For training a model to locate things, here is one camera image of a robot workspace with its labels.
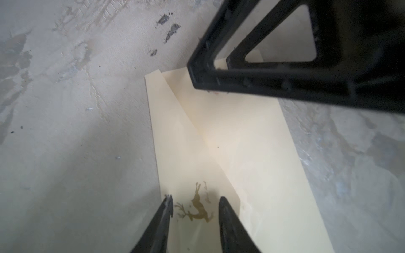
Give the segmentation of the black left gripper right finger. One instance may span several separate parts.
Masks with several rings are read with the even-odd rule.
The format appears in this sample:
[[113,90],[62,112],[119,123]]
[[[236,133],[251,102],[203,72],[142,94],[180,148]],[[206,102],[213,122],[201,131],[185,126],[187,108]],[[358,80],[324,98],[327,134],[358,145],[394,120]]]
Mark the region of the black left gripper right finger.
[[223,253],[260,253],[231,204],[222,196],[219,200],[219,229]]

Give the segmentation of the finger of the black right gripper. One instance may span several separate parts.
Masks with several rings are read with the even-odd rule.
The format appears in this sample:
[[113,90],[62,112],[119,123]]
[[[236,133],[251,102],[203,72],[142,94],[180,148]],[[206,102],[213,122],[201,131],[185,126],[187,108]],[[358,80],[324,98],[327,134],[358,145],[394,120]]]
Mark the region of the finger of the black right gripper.
[[[404,113],[404,1],[279,1],[230,53],[227,69],[216,69],[216,55],[256,5],[223,2],[187,63],[194,88]],[[250,51],[303,5],[315,59],[247,62]]]
[[[309,9],[312,35],[316,49],[315,59],[309,62],[247,62],[245,57],[248,53],[301,5],[306,5]],[[337,28],[333,1],[279,1],[231,52],[226,59],[227,66],[230,69],[270,68],[279,64],[308,68],[332,66],[341,57]]]

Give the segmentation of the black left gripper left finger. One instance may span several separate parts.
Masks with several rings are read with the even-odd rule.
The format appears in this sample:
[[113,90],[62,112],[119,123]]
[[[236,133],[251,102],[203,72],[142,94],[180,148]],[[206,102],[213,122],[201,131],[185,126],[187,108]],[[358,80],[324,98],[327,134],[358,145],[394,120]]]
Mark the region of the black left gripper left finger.
[[131,253],[166,253],[170,220],[173,213],[172,195],[165,195],[153,219]]

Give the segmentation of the tan manila envelope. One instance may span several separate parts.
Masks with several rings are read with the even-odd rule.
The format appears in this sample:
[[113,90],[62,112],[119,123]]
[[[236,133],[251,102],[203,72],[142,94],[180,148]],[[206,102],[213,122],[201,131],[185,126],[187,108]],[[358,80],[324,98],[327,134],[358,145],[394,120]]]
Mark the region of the tan manila envelope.
[[263,253],[333,252],[277,99],[197,90],[186,68],[145,80],[170,253],[221,252],[221,197]]

